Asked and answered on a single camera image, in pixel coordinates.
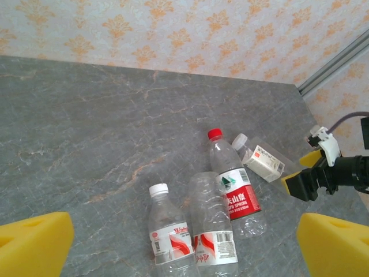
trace yellow foam block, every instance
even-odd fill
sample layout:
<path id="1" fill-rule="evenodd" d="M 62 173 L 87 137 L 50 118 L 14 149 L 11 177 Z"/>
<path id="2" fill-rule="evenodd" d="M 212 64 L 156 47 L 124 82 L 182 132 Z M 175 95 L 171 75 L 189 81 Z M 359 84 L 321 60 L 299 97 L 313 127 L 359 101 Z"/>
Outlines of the yellow foam block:
<path id="1" fill-rule="evenodd" d="M 0 226 L 0 277 L 57 277 L 73 241 L 66 212 Z"/>
<path id="2" fill-rule="evenodd" d="M 314 166 L 314 164 L 316 164 L 316 162 L 322 157 L 321 151 L 320 150 L 315 150 L 312 151 L 310 153 L 308 153 L 307 155 L 303 156 L 299 162 L 302 166 L 306 166 L 308 168 L 312 168 Z"/>
<path id="3" fill-rule="evenodd" d="M 369 227 L 303 214 L 297 237 L 312 277 L 369 276 Z"/>
<path id="4" fill-rule="evenodd" d="M 294 177 L 294 176 L 296 176 L 296 175 L 298 175 L 300 173 L 301 173 L 301 171 L 298 171 L 298 172 L 295 172 L 295 173 L 293 173 L 293 174 L 291 174 L 289 176 L 283 177 L 281 179 L 282 186 L 284 187 L 284 189 L 287 191 L 288 194 L 291 194 L 291 193 L 289 192 L 289 189 L 288 189 L 287 179 L 290 179 L 290 178 L 292 178 L 292 177 Z"/>

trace clear plastic bottle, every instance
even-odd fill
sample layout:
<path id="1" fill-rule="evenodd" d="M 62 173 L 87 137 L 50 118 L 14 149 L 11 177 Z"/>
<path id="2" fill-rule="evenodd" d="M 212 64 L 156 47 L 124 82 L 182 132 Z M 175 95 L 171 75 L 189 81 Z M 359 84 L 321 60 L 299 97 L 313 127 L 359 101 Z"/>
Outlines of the clear plastic bottle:
<path id="1" fill-rule="evenodd" d="M 302 166 L 290 161 L 259 137 L 250 140 L 241 133 L 234 139 L 232 147 L 246 167 L 284 193 L 287 191 L 281 185 L 280 178 L 302 169 Z"/>
<path id="2" fill-rule="evenodd" d="M 208 133 L 212 142 L 210 163 L 220 174 L 228 198 L 228 209 L 236 238 L 250 238 L 266 231 L 266 221 L 240 157 L 223 139 L 220 129 Z"/>
<path id="3" fill-rule="evenodd" d="M 201 276 L 237 276 L 237 253 L 219 175 L 204 172 L 193 176 L 189 197 L 195 257 Z"/>
<path id="4" fill-rule="evenodd" d="M 150 187 L 149 232 L 158 277 L 199 277 L 184 214 L 168 198 L 168 186 Z"/>

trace white bracket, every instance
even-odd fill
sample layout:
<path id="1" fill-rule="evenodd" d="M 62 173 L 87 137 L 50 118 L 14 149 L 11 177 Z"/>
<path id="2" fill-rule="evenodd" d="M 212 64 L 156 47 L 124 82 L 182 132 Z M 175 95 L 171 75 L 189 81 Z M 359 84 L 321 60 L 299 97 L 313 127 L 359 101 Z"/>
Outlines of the white bracket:
<path id="1" fill-rule="evenodd" d="M 318 144 L 326 155 L 328 166 L 334 166 L 336 159 L 341 156 L 341 151 L 337 140 L 332 134 L 327 134 L 327 131 L 327 128 L 315 125 L 310 130 L 310 133 L 312 137 L 319 137 L 321 139 Z"/>

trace bottle label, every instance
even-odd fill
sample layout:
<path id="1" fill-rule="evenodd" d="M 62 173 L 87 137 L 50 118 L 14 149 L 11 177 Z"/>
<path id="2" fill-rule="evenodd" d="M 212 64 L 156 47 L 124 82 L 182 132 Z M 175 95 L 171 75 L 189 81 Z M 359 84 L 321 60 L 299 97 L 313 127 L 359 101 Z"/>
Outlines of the bottle label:
<path id="1" fill-rule="evenodd" d="M 280 178 L 284 170 L 284 163 L 259 145 L 251 157 L 243 157 L 242 163 L 268 183 Z"/>
<path id="2" fill-rule="evenodd" d="M 220 174 L 219 177 L 227 192 L 231 220 L 261 211 L 244 168 L 232 169 Z"/>
<path id="3" fill-rule="evenodd" d="M 150 240 L 156 264 L 164 264 L 194 253 L 186 222 L 151 232 Z"/>
<path id="4" fill-rule="evenodd" d="M 202 233 L 194 237 L 197 266 L 237 263 L 232 231 Z"/>

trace marble countertop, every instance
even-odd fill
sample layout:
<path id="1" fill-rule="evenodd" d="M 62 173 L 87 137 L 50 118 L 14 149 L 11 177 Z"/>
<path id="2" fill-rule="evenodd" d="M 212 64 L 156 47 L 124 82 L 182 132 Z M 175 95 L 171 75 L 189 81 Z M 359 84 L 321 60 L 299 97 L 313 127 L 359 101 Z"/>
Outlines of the marble countertop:
<path id="1" fill-rule="evenodd" d="M 257 134 L 297 161 L 315 124 L 294 85 L 37 59 L 0 57 L 0 96 L 0 225 L 69 212 L 68 277 L 155 276 L 148 187 L 166 182 L 188 216 L 209 129 Z M 353 189 L 305 203 L 250 179 L 269 229 L 236 241 L 241 276 L 309 276 L 304 212 L 369 224 Z"/>

